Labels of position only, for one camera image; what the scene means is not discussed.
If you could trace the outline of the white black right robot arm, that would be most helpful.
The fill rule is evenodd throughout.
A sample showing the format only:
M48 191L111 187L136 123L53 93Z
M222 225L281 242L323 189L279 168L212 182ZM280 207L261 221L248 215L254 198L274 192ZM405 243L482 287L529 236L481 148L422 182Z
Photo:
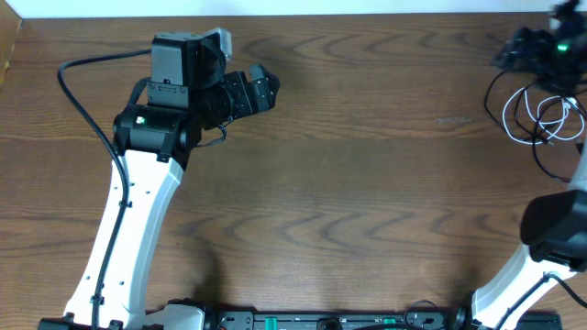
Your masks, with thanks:
M502 73L535 75L535 84L574 110L581 120L585 107L576 88L586 73L586 17L580 0L558 4L552 28L519 29L493 61ZM455 312L450 329L514 329L523 314L555 285L580 306L586 302L567 280L586 270L586 159L581 158L568 189L538 197L526 208L521 243L514 255L484 286L471 295L468 306Z

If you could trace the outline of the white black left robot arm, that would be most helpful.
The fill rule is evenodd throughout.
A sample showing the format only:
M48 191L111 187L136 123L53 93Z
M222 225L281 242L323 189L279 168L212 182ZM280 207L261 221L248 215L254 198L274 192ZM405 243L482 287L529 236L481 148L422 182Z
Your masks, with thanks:
M228 71L232 37L161 32L147 50L151 73L136 82L103 143L112 158L105 211L91 256L59 318L42 329L213 329L214 314L187 300L146 309L162 221L202 134L272 109L280 88L264 66Z

